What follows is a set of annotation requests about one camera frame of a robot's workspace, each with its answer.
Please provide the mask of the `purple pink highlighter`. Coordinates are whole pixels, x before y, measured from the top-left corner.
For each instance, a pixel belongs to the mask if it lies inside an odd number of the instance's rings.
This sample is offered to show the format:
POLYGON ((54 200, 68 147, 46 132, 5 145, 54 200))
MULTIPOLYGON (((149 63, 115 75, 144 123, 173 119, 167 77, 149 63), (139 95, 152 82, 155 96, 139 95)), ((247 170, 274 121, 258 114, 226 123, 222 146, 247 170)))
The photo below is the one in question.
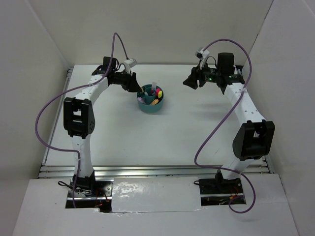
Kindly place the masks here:
POLYGON ((141 98, 141 97, 138 97, 137 100, 138 100, 139 102, 143 103, 143 104, 146 103, 146 102, 143 100, 143 98, 141 98))

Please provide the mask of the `orange highlighter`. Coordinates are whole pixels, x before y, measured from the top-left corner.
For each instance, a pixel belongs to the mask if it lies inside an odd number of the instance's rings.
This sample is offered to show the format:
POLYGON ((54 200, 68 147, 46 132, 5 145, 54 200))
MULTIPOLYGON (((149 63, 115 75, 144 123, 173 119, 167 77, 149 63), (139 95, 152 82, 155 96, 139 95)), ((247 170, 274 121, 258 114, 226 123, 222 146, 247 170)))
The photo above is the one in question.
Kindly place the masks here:
POLYGON ((159 100, 158 100, 158 99, 155 99, 155 100, 153 100, 153 101, 151 102, 150 105, 156 105, 158 102, 159 102, 159 100))

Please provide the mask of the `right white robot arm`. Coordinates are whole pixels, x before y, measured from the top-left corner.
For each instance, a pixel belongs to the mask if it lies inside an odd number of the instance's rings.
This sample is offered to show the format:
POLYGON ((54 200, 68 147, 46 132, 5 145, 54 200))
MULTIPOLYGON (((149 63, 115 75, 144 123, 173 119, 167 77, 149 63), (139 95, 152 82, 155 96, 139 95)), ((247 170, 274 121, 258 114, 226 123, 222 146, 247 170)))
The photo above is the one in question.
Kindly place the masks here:
POLYGON ((267 155, 271 148, 275 125, 267 121, 258 111, 250 98, 245 80, 240 72, 235 71, 234 55, 219 53, 214 68, 210 68, 207 59, 210 53, 200 49, 196 52, 199 64, 183 84, 193 89, 203 87, 207 82, 215 83, 229 100, 240 128, 232 142, 234 159, 223 165, 215 175, 215 188, 221 193, 239 183, 240 174, 252 162, 267 155))

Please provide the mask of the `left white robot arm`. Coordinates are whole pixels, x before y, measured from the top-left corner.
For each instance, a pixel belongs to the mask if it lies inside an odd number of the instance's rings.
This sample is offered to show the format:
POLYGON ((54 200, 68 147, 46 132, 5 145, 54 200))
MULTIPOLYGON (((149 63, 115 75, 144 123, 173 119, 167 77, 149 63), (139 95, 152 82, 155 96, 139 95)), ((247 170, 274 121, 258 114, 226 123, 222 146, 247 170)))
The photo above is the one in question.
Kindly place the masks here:
POLYGON ((70 136, 73 149, 79 153, 78 164, 75 164, 73 182, 75 189, 86 196, 92 196, 97 191, 95 171, 91 161, 91 134, 95 129, 93 104, 110 86, 120 85, 128 92, 141 92, 142 88, 136 80, 136 73, 131 68, 137 65, 136 59, 127 59, 119 71, 117 59, 104 57, 91 74, 88 86, 74 97, 63 101, 63 127, 70 136))

